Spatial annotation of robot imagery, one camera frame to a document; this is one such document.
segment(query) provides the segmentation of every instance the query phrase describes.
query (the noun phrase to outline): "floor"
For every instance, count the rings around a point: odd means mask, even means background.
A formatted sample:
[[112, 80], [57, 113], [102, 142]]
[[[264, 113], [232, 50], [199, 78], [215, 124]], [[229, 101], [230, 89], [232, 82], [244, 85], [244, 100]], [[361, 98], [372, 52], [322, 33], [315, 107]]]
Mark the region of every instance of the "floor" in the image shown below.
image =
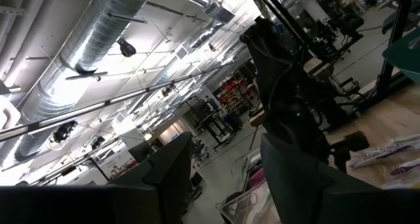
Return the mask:
[[[359, 30], [380, 26], [383, 19], [393, 12], [391, 9], [380, 11], [371, 9], [367, 11], [364, 15], [365, 24]], [[340, 81], [353, 77], [359, 81], [360, 87], [375, 80], [381, 71], [383, 64], [381, 54], [387, 48], [390, 35], [390, 33], [383, 35], [380, 28], [363, 31], [362, 34], [364, 34], [364, 37], [350, 48], [351, 53], [346, 53], [344, 55], [345, 59], [335, 64], [334, 73]], [[420, 126], [415, 123], [420, 120], [420, 109], [416, 108], [418, 104], [420, 104], [420, 87], [410, 87], [402, 95], [396, 95], [383, 104], [377, 105], [358, 122], [342, 128], [330, 135], [328, 139], [331, 142], [338, 141], [352, 131], [362, 130], [368, 134], [367, 138], [373, 146], [383, 146], [390, 138], [413, 133], [420, 129]], [[209, 147], [210, 158], [197, 168], [205, 180], [205, 187], [203, 194], [184, 216], [184, 223], [223, 223], [216, 205], [226, 198], [227, 190], [232, 181], [231, 166], [238, 158], [249, 151], [254, 131], [254, 127], [245, 124], [243, 130], [236, 135], [230, 144], [221, 147], [218, 152], [211, 149], [216, 145], [216, 142], [208, 133], [199, 135], [200, 139]], [[258, 129], [253, 147], [259, 146], [261, 134], [264, 132], [264, 128], [260, 127]], [[374, 175], [366, 175], [367, 171], [373, 172]], [[380, 186], [385, 182], [383, 170], [380, 168], [367, 168], [367, 171], [359, 170], [349, 173], [373, 185]]]

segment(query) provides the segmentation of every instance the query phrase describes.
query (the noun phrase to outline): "pink object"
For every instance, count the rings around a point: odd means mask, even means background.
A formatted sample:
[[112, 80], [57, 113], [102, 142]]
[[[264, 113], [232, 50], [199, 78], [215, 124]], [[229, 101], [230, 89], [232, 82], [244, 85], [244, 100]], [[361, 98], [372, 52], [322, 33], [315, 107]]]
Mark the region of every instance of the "pink object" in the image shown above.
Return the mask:
[[255, 187], [258, 184], [260, 184], [261, 182], [263, 182], [265, 180], [265, 174], [264, 174], [264, 170], [263, 168], [260, 168], [260, 170], [258, 170], [248, 181], [249, 186]]

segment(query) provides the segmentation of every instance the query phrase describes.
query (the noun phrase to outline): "ceiling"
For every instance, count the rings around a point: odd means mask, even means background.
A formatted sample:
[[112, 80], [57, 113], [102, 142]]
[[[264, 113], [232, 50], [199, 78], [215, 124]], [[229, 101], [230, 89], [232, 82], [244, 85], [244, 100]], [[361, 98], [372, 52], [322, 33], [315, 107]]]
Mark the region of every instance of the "ceiling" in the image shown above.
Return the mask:
[[[19, 103], [22, 97], [41, 77], [44, 70], [49, 66], [51, 58], [57, 55], [61, 46], [71, 34], [75, 24], [88, 7], [89, 1], [58, 0], [54, 3], [54, 7], [49, 11], [49, 18], [43, 25], [44, 28], [39, 30], [35, 41], [32, 42], [30, 47], [28, 57], [37, 58], [37, 60], [27, 60], [24, 70], [15, 81], [15, 85], [22, 88], [20, 94], [18, 94], [19, 97], [18, 95], [13, 97], [15, 105]], [[177, 64], [171, 79], [199, 72], [209, 67], [210, 63], [218, 56], [221, 56], [223, 51], [227, 50], [233, 42], [238, 40], [239, 35], [259, 15], [258, 8], [253, 4], [252, 0], [217, 1], [220, 1], [226, 9], [232, 11], [235, 14], [235, 18], [209, 40], [209, 43], [215, 46], [216, 51], [211, 51], [208, 44], [203, 44], [203, 47], [188, 56], [187, 60]], [[119, 45], [115, 44], [108, 52], [108, 56], [102, 60], [96, 72], [120, 74], [140, 69], [150, 69], [150, 72], [134, 74], [122, 79], [91, 80], [86, 92], [76, 104], [76, 108], [105, 101], [106, 99], [146, 87], [159, 74], [161, 69], [159, 67], [165, 66], [174, 57], [174, 51], [212, 21], [211, 17], [202, 12], [200, 6], [188, 0], [149, 0], [149, 2], [184, 13], [184, 16], [150, 5], [143, 6], [136, 18], [146, 20], [148, 23], [131, 22], [129, 27], [123, 32], [123, 37], [136, 48], [138, 54], [131, 58], [125, 58], [121, 55]], [[196, 16], [199, 20], [188, 18], [186, 15]], [[17, 51], [18, 47], [13, 49], [13, 55]], [[244, 59], [246, 59], [246, 56], [242, 54], [241, 58], [237, 58], [236, 63], [230, 67], [238, 67]], [[213, 79], [219, 79], [221, 75], [222, 73], [219, 72]], [[182, 89], [184, 85], [186, 85], [186, 82], [179, 83], [177, 87]], [[168, 103], [165, 100], [175, 98], [176, 95], [177, 92], [172, 92], [168, 97], [163, 98], [161, 94], [156, 93], [151, 97], [149, 103], [145, 104], [138, 111], [138, 118], [142, 118], [142, 120], [150, 118], [150, 113], [155, 110], [153, 105], [165, 105]], [[127, 100], [78, 117], [79, 126], [72, 132], [71, 138], [62, 144], [62, 149], [48, 152], [26, 163], [27, 166], [24, 169], [20, 168], [19, 171], [39, 171], [38, 173], [42, 175], [42, 173], [57, 166], [59, 161], [63, 161], [65, 156], [72, 154], [74, 158], [82, 150], [87, 150], [88, 148], [83, 148], [83, 145], [98, 133], [108, 138], [115, 136], [115, 132], [109, 122], [113, 121], [117, 111], [123, 111], [130, 102], [131, 100]]]

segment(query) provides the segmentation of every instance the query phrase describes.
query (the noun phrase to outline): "black metal frame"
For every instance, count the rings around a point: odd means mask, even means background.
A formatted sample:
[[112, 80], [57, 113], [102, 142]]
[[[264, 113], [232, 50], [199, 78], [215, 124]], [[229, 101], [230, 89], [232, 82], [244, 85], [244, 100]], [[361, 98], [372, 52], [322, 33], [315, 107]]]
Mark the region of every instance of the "black metal frame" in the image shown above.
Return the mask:
[[[286, 26], [286, 28], [291, 31], [295, 36], [299, 38], [301, 43], [304, 43], [308, 48], [315, 53], [318, 58], [322, 60], [322, 63], [314, 67], [309, 74], [313, 74], [318, 71], [320, 68], [325, 66], [327, 63], [331, 62], [333, 57], [346, 51], [352, 44], [354, 44], [359, 39], [352, 39], [350, 43], [347, 43], [345, 46], [341, 47], [335, 54], [331, 56], [325, 56], [316, 48], [314, 42], [307, 36], [305, 31], [298, 25], [298, 23], [293, 19], [289, 14], [287, 9], [278, 1], [270, 0], [272, 5], [268, 0], [263, 0], [266, 6], [276, 15], [276, 17]], [[398, 41], [404, 32], [404, 26], [408, 19], [408, 13], [410, 11], [412, 0], [400, 0], [398, 5], [396, 19], [392, 28], [391, 37], [389, 39], [389, 44], [393, 44], [395, 41]], [[409, 85], [412, 81], [408, 79], [403, 73], [398, 73], [392, 76], [392, 70], [394, 66], [384, 61], [383, 68], [379, 79], [377, 80], [376, 86], [365, 93], [362, 97], [358, 98], [357, 108], [358, 110], [364, 111], [373, 106], [374, 104], [382, 101], [387, 98], [389, 95], [397, 92], [401, 88]]]

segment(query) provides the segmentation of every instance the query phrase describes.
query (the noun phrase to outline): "ventilation duct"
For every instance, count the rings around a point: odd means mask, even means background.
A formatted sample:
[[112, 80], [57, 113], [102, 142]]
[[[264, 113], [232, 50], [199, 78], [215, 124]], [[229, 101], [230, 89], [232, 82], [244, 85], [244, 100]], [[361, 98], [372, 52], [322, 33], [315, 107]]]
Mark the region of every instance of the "ventilation duct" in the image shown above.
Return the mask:
[[[189, 0], [191, 2], [197, 3], [198, 0]], [[173, 60], [164, 67], [164, 69], [148, 84], [153, 86], [155, 84], [166, 82], [172, 75], [175, 73], [174, 70], [170, 70], [173, 67], [173, 64], [178, 61], [178, 59], [183, 59], [189, 54], [193, 53], [199, 47], [203, 45], [208, 39], [210, 39], [217, 30], [221, 29], [225, 24], [229, 23], [235, 15], [230, 11], [226, 10], [222, 5], [214, 2], [208, 1], [206, 5], [203, 6], [203, 12], [208, 14], [213, 18], [213, 21], [207, 25], [205, 28], [201, 29], [197, 34], [195, 34], [190, 41], [187, 41], [175, 54]], [[131, 103], [128, 113], [132, 113], [138, 108], [140, 108], [151, 96], [153, 93], [147, 93], [140, 98], [134, 99]]]
[[[71, 110], [84, 94], [87, 83], [66, 81], [66, 77], [90, 74], [128, 26], [129, 20], [108, 13], [135, 17], [147, 0], [93, 0], [60, 54], [41, 78], [22, 107], [20, 123], [44, 120]], [[0, 149], [0, 163], [35, 156], [54, 128], [6, 141]]]

